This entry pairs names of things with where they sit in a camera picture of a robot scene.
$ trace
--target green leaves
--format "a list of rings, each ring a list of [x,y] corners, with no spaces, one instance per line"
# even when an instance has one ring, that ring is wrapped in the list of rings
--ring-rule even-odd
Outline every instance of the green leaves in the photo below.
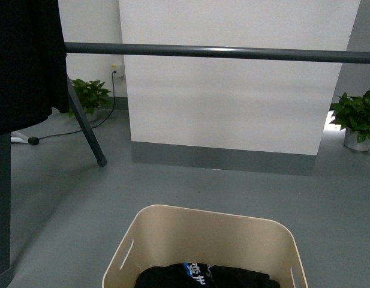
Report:
[[[359,132],[358,143],[370,139],[370,90],[362,97],[349,97],[344,93],[339,103],[330,106],[335,119],[331,124],[350,128],[351,132]]]
[[[71,83],[85,113],[93,114],[95,109],[112,103],[107,99],[111,91],[103,88],[105,82],[99,80],[85,82],[82,79],[76,79],[72,80]]]

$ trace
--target basket handle slot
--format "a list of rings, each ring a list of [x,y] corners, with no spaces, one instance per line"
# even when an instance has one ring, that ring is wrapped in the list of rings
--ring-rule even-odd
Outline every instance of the basket handle slot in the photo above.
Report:
[[[129,256],[130,251],[131,251],[133,245],[134,245],[134,239],[132,239],[130,241],[130,243],[127,245],[127,249],[124,251],[124,253],[123,253],[122,257],[121,257],[121,261],[119,262],[119,270],[121,270],[122,267],[124,266],[124,264],[126,262],[126,259]]]
[[[291,266],[290,272],[291,272],[291,278],[293,279],[294,288],[301,288],[301,286],[299,285],[298,273],[297,273],[296,268],[294,266]]]

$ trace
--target black clothing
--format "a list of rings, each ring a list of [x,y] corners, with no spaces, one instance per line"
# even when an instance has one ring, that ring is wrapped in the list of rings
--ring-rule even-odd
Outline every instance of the black clothing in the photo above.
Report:
[[[57,0],[0,0],[0,134],[68,111]]]
[[[240,268],[201,263],[151,267],[143,271],[134,288],[279,288],[267,274]]]

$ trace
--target electrical outlet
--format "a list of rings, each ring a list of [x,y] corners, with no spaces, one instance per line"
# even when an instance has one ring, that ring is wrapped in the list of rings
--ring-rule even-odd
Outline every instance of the electrical outlet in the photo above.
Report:
[[[125,75],[125,67],[123,64],[113,64],[110,66],[112,72],[115,71],[114,77],[122,77]]]

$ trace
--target rack leg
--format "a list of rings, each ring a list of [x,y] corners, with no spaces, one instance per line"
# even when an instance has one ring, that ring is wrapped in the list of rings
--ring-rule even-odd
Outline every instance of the rack leg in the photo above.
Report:
[[[90,148],[92,149],[97,163],[99,166],[103,167],[107,164],[106,157],[103,155],[100,145],[98,144],[97,138],[93,133],[93,130],[89,124],[89,121],[86,119],[86,115],[83,111],[82,105],[79,102],[78,96],[72,86],[69,77],[67,77],[67,88],[69,92],[69,102],[71,110],[73,110],[74,115],[76,116],[79,125],[85,135],[86,139],[89,142]]]
[[[10,267],[10,134],[0,136],[0,288],[13,279]]]

